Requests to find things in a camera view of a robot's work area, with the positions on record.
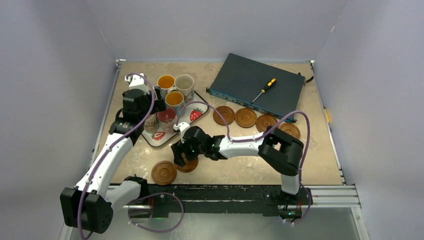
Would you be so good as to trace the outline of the wooden coaster five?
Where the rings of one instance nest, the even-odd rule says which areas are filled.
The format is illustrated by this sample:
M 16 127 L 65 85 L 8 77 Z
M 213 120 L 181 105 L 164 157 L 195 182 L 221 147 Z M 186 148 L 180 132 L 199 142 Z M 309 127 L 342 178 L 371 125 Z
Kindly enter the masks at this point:
M 199 163 L 199 158 L 196 157 L 194 160 L 188 160 L 185 156 L 183 157 L 185 165 L 183 167 L 178 164 L 174 164 L 176 169 L 182 173 L 190 173 L 196 169 Z

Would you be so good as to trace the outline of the wooden coaster six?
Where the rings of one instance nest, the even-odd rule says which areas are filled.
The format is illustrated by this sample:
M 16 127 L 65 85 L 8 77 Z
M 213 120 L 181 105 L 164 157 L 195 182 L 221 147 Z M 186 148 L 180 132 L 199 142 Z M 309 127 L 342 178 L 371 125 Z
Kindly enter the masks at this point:
M 157 185 L 169 185 L 174 182 L 177 177 L 177 168 L 170 161 L 160 161 L 152 168 L 151 177 Z

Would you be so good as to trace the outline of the cream white mug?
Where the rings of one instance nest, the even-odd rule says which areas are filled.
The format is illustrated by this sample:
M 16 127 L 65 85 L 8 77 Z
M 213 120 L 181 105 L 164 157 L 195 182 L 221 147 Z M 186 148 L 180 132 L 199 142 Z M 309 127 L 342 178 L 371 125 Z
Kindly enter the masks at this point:
M 185 103 L 189 103 L 194 99 L 194 78 L 191 75 L 181 74 L 177 76 L 174 84 L 177 91 L 182 93 Z

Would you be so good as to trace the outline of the wooden coaster one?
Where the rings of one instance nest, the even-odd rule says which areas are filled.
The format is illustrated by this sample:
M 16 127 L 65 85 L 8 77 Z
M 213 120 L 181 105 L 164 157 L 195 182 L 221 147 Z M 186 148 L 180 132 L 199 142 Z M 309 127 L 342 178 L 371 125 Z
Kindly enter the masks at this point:
M 235 112 L 232 108 L 229 106 L 221 105 L 216 108 L 216 110 L 220 113 L 220 115 L 224 118 L 225 122 L 229 125 L 231 124 L 235 119 Z M 224 126 L 225 122 L 220 117 L 220 115 L 214 111 L 213 112 L 213 120 L 216 124 Z

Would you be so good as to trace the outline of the wooden coaster two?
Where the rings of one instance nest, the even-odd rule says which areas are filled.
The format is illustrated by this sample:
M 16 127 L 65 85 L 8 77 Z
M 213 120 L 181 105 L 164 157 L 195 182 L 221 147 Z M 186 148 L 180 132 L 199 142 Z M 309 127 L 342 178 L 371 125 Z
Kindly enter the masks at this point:
M 236 111 L 234 120 L 240 127 L 250 128 L 256 124 L 257 115 L 250 108 L 241 108 Z

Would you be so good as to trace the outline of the wooden coaster three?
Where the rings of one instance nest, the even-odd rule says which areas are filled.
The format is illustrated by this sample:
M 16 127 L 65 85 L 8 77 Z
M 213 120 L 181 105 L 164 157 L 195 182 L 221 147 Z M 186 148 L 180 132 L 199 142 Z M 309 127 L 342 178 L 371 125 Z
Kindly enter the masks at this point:
M 263 114 L 257 118 L 255 126 L 259 132 L 265 132 L 268 127 L 273 127 L 277 122 L 274 116 Z

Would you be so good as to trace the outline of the wooden coaster four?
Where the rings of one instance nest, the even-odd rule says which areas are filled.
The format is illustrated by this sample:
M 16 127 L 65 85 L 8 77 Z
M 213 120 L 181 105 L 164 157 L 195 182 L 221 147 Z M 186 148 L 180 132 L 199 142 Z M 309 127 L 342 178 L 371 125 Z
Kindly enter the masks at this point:
M 296 138 L 298 140 L 301 137 L 300 129 L 296 125 L 294 125 L 293 123 L 287 123 L 287 122 L 286 123 L 282 123 L 282 124 L 280 124 L 278 126 L 278 128 L 281 131 L 283 131 L 283 132 L 291 135 L 292 137 L 294 137 L 294 138 Z

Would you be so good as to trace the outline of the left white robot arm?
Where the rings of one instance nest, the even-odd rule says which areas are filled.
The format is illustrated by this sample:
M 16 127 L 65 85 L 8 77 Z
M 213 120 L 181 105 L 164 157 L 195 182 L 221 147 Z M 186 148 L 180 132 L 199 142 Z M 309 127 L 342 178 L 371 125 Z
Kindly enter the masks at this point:
M 109 185 L 119 165 L 142 134 L 149 115 L 166 110 L 158 87 L 130 89 L 122 94 L 122 108 L 115 115 L 105 145 L 84 177 L 60 194 L 64 223 L 92 233 L 102 234 L 110 226 L 114 213 L 127 203 L 138 205 L 149 199 L 147 180 L 129 176 L 112 190 Z

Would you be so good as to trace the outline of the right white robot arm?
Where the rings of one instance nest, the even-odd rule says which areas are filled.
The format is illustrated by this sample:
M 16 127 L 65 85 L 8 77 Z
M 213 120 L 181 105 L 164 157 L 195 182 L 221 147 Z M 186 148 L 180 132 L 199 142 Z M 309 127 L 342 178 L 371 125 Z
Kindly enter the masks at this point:
M 300 198 L 299 168 L 304 154 L 304 144 L 278 128 L 268 132 L 243 137 L 210 136 L 200 127 L 184 130 L 179 141 L 171 145 L 173 161 L 186 166 L 203 155 L 213 161 L 234 157 L 261 157 L 281 175 L 282 200 L 288 204 Z

